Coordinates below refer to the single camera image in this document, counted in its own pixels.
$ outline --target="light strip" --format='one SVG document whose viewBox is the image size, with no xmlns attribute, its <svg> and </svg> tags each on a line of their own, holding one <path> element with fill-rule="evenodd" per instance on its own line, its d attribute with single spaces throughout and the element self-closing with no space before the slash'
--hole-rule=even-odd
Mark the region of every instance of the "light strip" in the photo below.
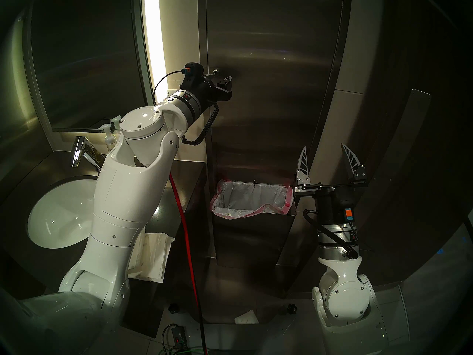
<svg viewBox="0 0 473 355">
<path fill-rule="evenodd" d="M 142 0 L 142 5 L 149 71 L 154 89 L 157 82 L 166 75 L 159 0 Z M 156 89 L 155 99 L 157 103 L 166 97 L 166 91 L 167 81 L 164 80 Z"/>
</svg>

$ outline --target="red hose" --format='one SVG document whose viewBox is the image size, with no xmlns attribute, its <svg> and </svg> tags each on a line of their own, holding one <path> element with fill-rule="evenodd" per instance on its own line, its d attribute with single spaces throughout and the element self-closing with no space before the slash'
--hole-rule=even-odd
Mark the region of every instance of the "red hose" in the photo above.
<svg viewBox="0 0 473 355">
<path fill-rule="evenodd" d="M 197 286 L 195 285 L 194 268 L 192 266 L 191 247 L 189 245 L 189 233 L 187 231 L 186 217 L 184 216 L 181 200 L 179 198 L 179 194 L 177 193 L 176 185 L 174 184 L 174 179 L 171 173 L 169 173 L 169 181 L 171 182 L 171 186 L 173 188 L 174 197 L 176 198 L 177 208 L 179 209 L 179 215 L 181 216 L 182 226 L 184 228 L 184 239 L 186 241 L 186 250 L 187 250 L 187 262 L 189 263 L 189 271 L 191 271 L 191 280 L 192 280 L 192 287 L 194 289 L 195 303 L 197 304 L 197 309 L 199 312 L 200 338 L 202 339 L 202 347 L 204 350 L 204 354 L 207 355 L 207 347 L 205 345 L 204 322 L 202 318 L 202 309 L 200 308 L 199 295 L 197 294 Z"/>
</svg>

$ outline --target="sink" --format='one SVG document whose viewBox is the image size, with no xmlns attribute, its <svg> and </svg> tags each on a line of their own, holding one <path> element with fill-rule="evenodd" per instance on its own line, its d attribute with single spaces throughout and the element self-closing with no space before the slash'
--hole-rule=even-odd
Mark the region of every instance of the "sink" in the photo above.
<svg viewBox="0 0 473 355">
<path fill-rule="evenodd" d="M 28 217 L 28 236 L 43 248 L 64 248 L 89 236 L 96 179 L 77 179 L 47 192 Z"/>
</svg>

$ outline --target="mirror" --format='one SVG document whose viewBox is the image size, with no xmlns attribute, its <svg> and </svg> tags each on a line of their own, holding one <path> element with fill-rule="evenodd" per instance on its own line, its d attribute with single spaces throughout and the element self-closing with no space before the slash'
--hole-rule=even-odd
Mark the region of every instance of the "mirror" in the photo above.
<svg viewBox="0 0 473 355">
<path fill-rule="evenodd" d="M 136 0 L 36 0 L 29 15 L 35 106 L 52 131 L 99 132 L 148 104 L 144 36 Z"/>
</svg>

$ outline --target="faucet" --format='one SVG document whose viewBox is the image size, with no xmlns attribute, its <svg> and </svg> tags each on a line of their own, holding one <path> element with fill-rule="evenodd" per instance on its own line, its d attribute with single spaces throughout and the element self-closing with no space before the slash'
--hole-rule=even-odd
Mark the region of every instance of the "faucet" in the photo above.
<svg viewBox="0 0 473 355">
<path fill-rule="evenodd" d="M 84 156 L 94 167 L 97 173 L 100 173 L 100 169 L 104 165 L 105 158 L 100 152 L 92 145 L 86 136 L 76 136 L 74 144 L 72 145 L 72 164 L 73 168 L 79 166 L 82 156 Z"/>
</svg>

